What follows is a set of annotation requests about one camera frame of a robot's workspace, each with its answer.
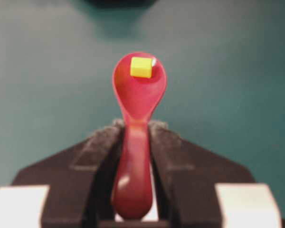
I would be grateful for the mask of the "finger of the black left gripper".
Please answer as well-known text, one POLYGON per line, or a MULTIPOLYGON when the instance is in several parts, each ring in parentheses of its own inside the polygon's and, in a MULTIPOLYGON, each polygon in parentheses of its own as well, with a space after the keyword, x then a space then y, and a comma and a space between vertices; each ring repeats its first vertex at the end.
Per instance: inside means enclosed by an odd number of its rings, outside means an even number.
POLYGON ((148 5, 154 0, 90 0, 96 5, 148 5))

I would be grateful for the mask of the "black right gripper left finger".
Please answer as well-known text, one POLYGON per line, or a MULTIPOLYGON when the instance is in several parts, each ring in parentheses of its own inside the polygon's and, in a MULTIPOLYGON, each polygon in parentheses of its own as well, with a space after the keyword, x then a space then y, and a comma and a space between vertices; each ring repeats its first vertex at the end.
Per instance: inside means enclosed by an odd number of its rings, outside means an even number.
POLYGON ((95 228, 114 220, 110 203, 124 123, 31 164, 0 188, 0 228, 95 228))

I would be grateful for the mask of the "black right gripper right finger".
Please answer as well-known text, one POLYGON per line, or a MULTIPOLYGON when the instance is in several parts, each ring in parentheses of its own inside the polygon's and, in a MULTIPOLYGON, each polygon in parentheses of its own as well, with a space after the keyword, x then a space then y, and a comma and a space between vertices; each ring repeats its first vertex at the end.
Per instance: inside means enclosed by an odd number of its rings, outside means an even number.
POLYGON ((245 166, 181 138, 152 121, 152 168, 159 220, 150 228, 279 228, 267 184, 245 166))

